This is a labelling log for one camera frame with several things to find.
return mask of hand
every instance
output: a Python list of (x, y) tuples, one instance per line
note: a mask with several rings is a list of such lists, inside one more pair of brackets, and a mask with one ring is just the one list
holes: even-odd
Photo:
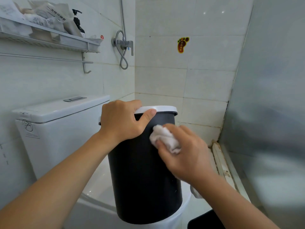
[(165, 124), (164, 127), (168, 128), (181, 146), (181, 152), (175, 155), (161, 141), (157, 141), (159, 155), (174, 176), (194, 186), (202, 178), (214, 173), (208, 146), (200, 137), (184, 125), (176, 127)]
[(104, 104), (100, 133), (110, 137), (116, 145), (124, 140), (141, 135), (147, 124), (156, 114), (155, 109), (149, 109), (136, 121), (134, 113), (141, 106), (140, 100), (129, 102), (116, 100)]

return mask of forearm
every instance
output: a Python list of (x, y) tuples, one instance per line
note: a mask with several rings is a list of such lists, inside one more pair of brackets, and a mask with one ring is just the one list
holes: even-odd
[(211, 174), (196, 181), (193, 186), (210, 204), (226, 229), (278, 229), (219, 175)]
[(0, 211), (0, 228), (61, 228), (90, 177), (115, 146), (93, 135)]

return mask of black trash can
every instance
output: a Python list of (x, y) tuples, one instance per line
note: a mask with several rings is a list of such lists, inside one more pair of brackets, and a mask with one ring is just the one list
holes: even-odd
[(157, 114), (144, 132), (115, 147), (109, 154), (117, 214), (125, 222), (149, 224), (174, 214), (182, 204), (181, 181), (166, 168), (149, 136), (155, 125), (175, 124), (173, 106), (141, 107), (136, 120), (155, 108)]

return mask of faucet handle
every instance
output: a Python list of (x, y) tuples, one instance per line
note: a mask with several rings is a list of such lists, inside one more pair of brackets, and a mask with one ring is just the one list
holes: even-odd
[(132, 49), (132, 56), (134, 56), (134, 54), (133, 54), (133, 41), (128, 41), (128, 47), (130, 47)]

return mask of toilet tank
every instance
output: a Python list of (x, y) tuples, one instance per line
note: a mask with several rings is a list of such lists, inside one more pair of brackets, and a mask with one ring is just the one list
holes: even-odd
[(100, 129), (108, 102), (109, 96), (76, 96), (13, 111), (37, 179)]

